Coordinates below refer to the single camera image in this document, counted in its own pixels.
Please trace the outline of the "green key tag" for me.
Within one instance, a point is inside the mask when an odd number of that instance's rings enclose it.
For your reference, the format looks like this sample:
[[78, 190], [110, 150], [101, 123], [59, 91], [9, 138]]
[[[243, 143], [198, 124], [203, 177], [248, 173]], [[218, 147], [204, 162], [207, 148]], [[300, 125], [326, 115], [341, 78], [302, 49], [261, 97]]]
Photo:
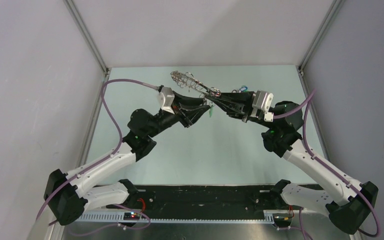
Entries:
[[213, 107], [211, 107], [210, 109], [209, 109], [209, 117], [211, 118], [212, 117], [212, 115], [213, 115], [213, 111], [214, 111], [214, 108]]

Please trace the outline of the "metal disc with keyrings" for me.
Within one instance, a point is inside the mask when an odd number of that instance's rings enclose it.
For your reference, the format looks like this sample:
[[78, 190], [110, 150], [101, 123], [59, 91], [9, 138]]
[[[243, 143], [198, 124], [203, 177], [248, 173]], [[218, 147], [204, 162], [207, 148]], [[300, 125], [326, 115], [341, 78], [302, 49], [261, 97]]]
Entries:
[[170, 76], [178, 87], [196, 91], [200, 93], [202, 97], [219, 97], [221, 95], [221, 91], [219, 89], [206, 86], [201, 81], [197, 80], [190, 72], [182, 73], [175, 70], [170, 73]]

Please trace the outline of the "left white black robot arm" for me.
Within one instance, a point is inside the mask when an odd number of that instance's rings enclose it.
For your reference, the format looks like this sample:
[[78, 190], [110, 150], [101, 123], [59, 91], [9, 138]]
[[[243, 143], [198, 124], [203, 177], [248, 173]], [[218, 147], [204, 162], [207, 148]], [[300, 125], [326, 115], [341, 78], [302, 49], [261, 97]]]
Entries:
[[44, 200], [55, 223], [69, 225], [85, 211], [107, 205], [136, 206], [137, 189], [128, 179], [107, 186], [97, 184], [147, 156], [156, 146], [153, 138], [158, 134], [177, 123], [189, 128], [210, 109], [202, 98], [183, 96], [171, 90], [161, 90], [157, 98], [160, 102], [158, 112], [151, 114], [142, 108], [134, 110], [127, 124], [128, 134], [100, 159], [68, 172], [56, 169], [49, 174]]

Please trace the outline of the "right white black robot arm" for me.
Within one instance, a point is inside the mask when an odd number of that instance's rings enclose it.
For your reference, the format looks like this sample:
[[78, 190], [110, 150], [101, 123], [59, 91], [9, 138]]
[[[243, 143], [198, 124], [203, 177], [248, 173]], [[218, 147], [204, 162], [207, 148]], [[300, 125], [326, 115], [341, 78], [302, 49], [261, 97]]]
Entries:
[[264, 148], [301, 169], [320, 186], [320, 190], [314, 190], [280, 180], [270, 195], [275, 208], [299, 206], [328, 217], [346, 234], [361, 232], [374, 210], [378, 187], [344, 173], [309, 146], [304, 103], [273, 103], [273, 98], [272, 93], [262, 90], [206, 96], [229, 117], [265, 126], [267, 131], [261, 135]]

